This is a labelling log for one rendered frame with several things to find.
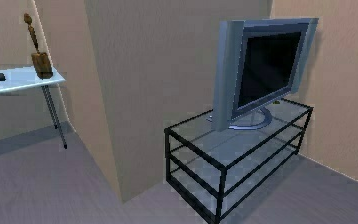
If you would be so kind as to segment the black frame glass television stand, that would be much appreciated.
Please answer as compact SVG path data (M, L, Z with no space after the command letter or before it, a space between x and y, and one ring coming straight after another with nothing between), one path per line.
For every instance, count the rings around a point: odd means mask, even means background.
M206 111L164 129L166 181L207 224L225 218L299 153L313 108L287 99L270 104L272 122L257 130L214 131ZM255 112L236 124L264 120Z

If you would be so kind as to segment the brown wooden statue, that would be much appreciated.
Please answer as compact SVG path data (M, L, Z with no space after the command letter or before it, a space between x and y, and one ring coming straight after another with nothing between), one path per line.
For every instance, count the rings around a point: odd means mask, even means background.
M39 51L39 44L37 41L37 36L35 33L35 29L32 26L32 17L28 13L25 13L23 15L23 20L27 24L31 40L32 40L35 50L36 50L35 53L31 54L31 59L32 59L35 71L37 73L37 76L40 79L50 79L53 76L51 63L50 63L48 54L46 52Z

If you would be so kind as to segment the grey flat television set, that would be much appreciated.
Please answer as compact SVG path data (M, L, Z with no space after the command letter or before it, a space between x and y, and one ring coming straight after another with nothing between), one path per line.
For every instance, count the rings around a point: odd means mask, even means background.
M315 37L317 18L227 20L219 26L209 120L215 131L238 130L236 121L255 112L272 122L267 106L299 90Z

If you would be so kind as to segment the pale blue table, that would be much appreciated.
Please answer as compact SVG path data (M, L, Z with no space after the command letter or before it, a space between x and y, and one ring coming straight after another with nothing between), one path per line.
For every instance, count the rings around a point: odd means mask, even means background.
M55 68L52 69L52 72L53 76L50 79L40 79L33 66L0 70L0 73L3 73L6 78L5 81L0 82L0 94L40 87L50 112L53 126L59 131L63 147L67 148L67 141L50 92L51 85L65 82L65 79Z

